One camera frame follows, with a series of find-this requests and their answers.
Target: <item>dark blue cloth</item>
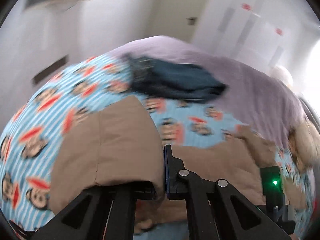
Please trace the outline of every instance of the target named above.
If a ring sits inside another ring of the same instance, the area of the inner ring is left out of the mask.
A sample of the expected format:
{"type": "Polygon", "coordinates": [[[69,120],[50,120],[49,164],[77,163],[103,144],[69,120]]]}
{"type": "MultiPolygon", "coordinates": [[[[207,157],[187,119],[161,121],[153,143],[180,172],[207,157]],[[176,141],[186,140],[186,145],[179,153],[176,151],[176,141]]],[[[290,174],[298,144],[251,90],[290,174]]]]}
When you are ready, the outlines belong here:
{"type": "Polygon", "coordinates": [[[205,69],[193,64],[174,64],[147,57],[127,56],[134,91],[154,97],[205,103],[226,89],[205,69]]]}

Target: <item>purple blanket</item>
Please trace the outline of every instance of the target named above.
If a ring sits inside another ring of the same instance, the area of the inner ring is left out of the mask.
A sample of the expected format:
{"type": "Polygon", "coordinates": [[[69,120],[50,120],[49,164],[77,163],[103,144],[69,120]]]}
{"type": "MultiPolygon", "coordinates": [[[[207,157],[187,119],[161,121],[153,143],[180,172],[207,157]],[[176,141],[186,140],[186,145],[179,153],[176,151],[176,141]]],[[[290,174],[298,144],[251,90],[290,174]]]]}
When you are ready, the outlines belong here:
{"type": "Polygon", "coordinates": [[[304,111],[298,97],[276,79],[241,62],[214,57],[183,41],[156,36],[132,41],[110,52],[153,57],[176,64],[193,63],[210,71],[229,87],[212,103],[250,124],[265,139],[287,148],[288,131],[303,120],[304,111]]]}

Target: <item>door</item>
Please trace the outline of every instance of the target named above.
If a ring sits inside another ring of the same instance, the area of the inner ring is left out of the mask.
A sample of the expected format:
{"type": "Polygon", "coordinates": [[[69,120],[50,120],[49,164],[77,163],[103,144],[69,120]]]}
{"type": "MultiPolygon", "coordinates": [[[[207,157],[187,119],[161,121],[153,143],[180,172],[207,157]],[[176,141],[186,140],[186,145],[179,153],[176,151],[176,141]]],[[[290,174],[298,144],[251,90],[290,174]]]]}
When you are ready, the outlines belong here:
{"type": "Polygon", "coordinates": [[[190,42],[207,0],[158,0],[147,37],[166,35],[190,42]]]}
{"type": "Polygon", "coordinates": [[[265,73],[275,65],[289,68],[304,15],[303,5],[294,4],[301,2],[208,0],[191,43],[265,73]]]}

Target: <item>bedsheet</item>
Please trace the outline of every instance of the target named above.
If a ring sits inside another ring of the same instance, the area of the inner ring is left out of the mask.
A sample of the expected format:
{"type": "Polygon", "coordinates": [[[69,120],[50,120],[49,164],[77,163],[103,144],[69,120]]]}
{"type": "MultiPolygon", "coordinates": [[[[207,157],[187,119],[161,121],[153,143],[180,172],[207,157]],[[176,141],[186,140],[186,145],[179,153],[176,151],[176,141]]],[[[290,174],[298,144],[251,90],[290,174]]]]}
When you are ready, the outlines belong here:
{"type": "Polygon", "coordinates": [[[236,60],[212,56],[178,39],[155,36],[110,51],[115,57],[126,53],[205,68],[228,86],[213,101],[214,105],[250,124],[265,139],[282,148],[288,146],[289,130],[297,127],[305,116],[298,97],[279,80],[236,60]]]}
{"type": "MultiPolygon", "coordinates": [[[[54,216],[47,205],[50,172],[64,134],[88,114],[127,95],[134,94],[146,107],[163,143],[209,147],[245,124],[214,104],[131,93],[129,80],[126,63],[109,54],[90,58],[53,77],[12,117],[0,137],[0,208],[8,220],[25,230],[36,230],[50,221],[54,216]]],[[[293,177],[308,195],[308,178],[295,173],[289,151],[278,147],[275,158],[284,175],[293,177]]],[[[298,235],[310,212],[296,211],[298,235]]]]}

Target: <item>white wall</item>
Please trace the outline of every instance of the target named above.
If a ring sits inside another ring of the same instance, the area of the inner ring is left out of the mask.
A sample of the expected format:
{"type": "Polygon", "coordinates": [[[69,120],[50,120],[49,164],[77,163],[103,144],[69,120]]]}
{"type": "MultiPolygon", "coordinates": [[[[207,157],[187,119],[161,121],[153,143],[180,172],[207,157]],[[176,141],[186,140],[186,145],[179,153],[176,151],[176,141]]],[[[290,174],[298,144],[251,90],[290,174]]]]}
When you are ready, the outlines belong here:
{"type": "Polygon", "coordinates": [[[80,42],[85,57],[144,38],[154,0],[91,0],[84,4],[80,42]]]}
{"type": "Polygon", "coordinates": [[[147,36],[166,35],[190,42],[196,29],[188,18],[201,16],[207,0],[159,0],[153,8],[147,36]]]}
{"type": "MultiPolygon", "coordinates": [[[[288,70],[293,77],[293,91],[297,94],[303,93],[307,87],[311,85],[310,79],[307,75],[310,73],[310,70],[308,69],[308,61],[313,48],[319,40],[320,28],[318,30],[303,26],[303,31],[299,36],[297,46],[288,66],[288,70]]],[[[314,71],[314,74],[319,80],[320,73],[314,71]]]]}
{"type": "Polygon", "coordinates": [[[70,64],[144,37],[153,0],[84,0],[24,9],[0,28],[0,130],[40,85],[31,79],[65,55],[70,64]]]}
{"type": "Polygon", "coordinates": [[[267,73],[274,65],[290,68],[304,25],[319,26],[305,0],[209,0],[192,43],[267,73]]]}

